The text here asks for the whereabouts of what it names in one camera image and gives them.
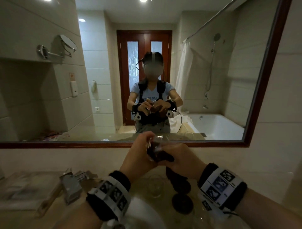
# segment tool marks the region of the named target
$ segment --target person's right hand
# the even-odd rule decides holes
[[[161,161],[158,165],[167,166],[179,175],[199,181],[207,166],[185,144],[168,144],[162,147],[174,157],[174,162]]]
[[[152,107],[152,105],[148,102],[143,102],[138,108],[138,111],[144,112],[146,116],[148,116],[148,112],[147,109],[150,109]]]

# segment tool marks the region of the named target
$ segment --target ceiling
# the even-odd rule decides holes
[[[231,0],[75,0],[78,9],[105,10],[115,23],[176,23],[182,11],[218,11]],[[237,0],[234,10],[247,0]]]

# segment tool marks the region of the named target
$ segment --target white camera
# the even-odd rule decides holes
[[[168,118],[174,118],[174,117],[175,117],[175,114],[174,114],[172,111],[168,111],[168,112],[167,112],[167,117],[168,117]]]
[[[134,121],[140,121],[142,119],[142,116],[139,115],[139,113],[137,112],[136,115],[134,116]]]

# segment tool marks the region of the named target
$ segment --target person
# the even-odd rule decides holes
[[[155,136],[152,132],[140,134],[130,148],[121,168],[130,181],[135,182],[158,165],[167,166],[174,172],[198,181],[207,165],[202,162],[185,144],[170,144],[163,150],[172,155],[174,162],[161,161],[158,164],[148,159],[146,143]],[[247,189],[235,212],[254,229],[301,229],[302,219],[280,204]],[[103,221],[97,216],[88,202],[67,220],[57,225],[56,229],[100,229]]]
[[[143,62],[146,78],[133,85],[127,103],[127,109],[141,117],[135,119],[136,133],[170,133],[167,110],[175,110],[183,105],[183,101],[170,83],[158,79],[164,71],[164,60],[159,52],[147,52],[139,62]],[[159,110],[156,113],[148,112],[153,101],[156,101],[153,108]]]

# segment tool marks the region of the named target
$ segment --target round vanity mirror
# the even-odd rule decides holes
[[[73,49],[74,51],[76,51],[78,49],[77,45],[70,40],[68,37],[66,37],[65,35],[60,35],[62,42],[64,43],[64,45],[66,45],[67,47]]]

